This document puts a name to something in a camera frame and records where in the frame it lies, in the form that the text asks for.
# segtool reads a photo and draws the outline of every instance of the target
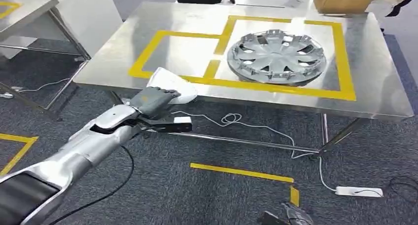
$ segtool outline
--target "stainless steel table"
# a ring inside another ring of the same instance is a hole
[[[322,114],[318,149],[185,134],[305,152],[327,151],[368,119],[401,121],[413,110],[380,27],[371,13],[323,16],[309,6],[276,8],[143,3],[75,77],[105,90],[143,89],[159,66],[194,82],[209,101],[263,104]],[[226,55],[247,33],[281,29],[307,34],[323,48],[325,71],[303,86],[250,83],[228,67]],[[120,103],[113,93],[115,103]],[[356,117],[328,140],[326,114]]]
[[[55,8],[55,5],[57,4],[58,0],[0,0],[0,41],[5,40],[11,35],[17,33],[19,29],[31,23],[42,14],[48,13],[49,17],[61,30],[61,32],[65,35],[69,42],[72,43],[72,45],[76,48],[78,53],[68,53],[48,49],[19,47],[11,45],[0,45],[0,47],[47,53],[76,55],[82,56],[85,60],[89,60],[90,56],[88,55],[86,50],[76,40],[76,38],[72,35],[71,31],[66,27],[66,25],[60,18],[60,14],[58,10]],[[83,66],[84,65],[81,65],[76,73],[78,73],[78,71],[80,71],[83,68]],[[70,80],[57,92],[57,94],[52,98],[52,100],[48,103],[46,107],[42,107],[38,103],[33,102],[32,100],[26,98],[25,96],[23,96],[22,94],[20,94],[19,92],[15,91],[14,89],[2,82],[0,82],[0,89],[4,89],[5,91],[13,94],[16,98],[23,101],[25,104],[33,108],[39,109],[51,118],[56,119],[58,116],[56,116],[53,112],[49,111],[49,109],[55,103],[58,97],[62,94],[62,92],[70,85],[72,79],[73,77],[70,78]]]

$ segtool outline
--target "power strip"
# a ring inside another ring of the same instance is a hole
[[[348,196],[362,196],[362,197],[383,197],[383,191],[379,188],[367,188],[367,187],[336,187],[337,195]]]

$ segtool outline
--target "table surface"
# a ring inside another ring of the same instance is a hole
[[[58,4],[58,0],[0,0],[0,13],[16,6],[8,15],[0,18],[0,40],[13,35],[20,28]]]
[[[332,29],[307,25],[304,20],[335,22],[341,23],[344,32],[355,101],[195,83],[199,98],[392,121],[413,116],[379,24],[372,13],[346,17],[323,16],[317,13],[312,3],[293,6],[284,4],[284,7],[277,8],[145,2],[75,77],[74,82],[107,90],[143,89],[148,80],[133,77],[128,72],[157,31],[221,34],[228,16],[237,15],[291,19],[291,23],[236,21],[223,55],[213,54],[217,39],[164,37],[142,70],[153,71],[161,66],[179,75],[201,77],[208,62],[219,59],[221,62],[215,78],[239,81],[226,62],[229,47],[247,33],[281,29],[313,37],[324,48],[327,58],[325,71],[315,80],[297,88],[338,91],[340,81],[335,64]]]

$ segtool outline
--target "silver hubcap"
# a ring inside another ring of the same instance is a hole
[[[290,84],[320,75],[326,59],[311,37],[268,30],[243,36],[228,51],[228,64],[235,73],[258,82]]]

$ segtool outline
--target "robotic arm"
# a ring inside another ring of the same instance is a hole
[[[191,131],[190,118],[159,120],[168,103],[178,96],[177,91],[147,87],[130,105],[116,105],[91,120],[56,154],[0,177],[0,224],[41,224],[89,169],[144,130]]]

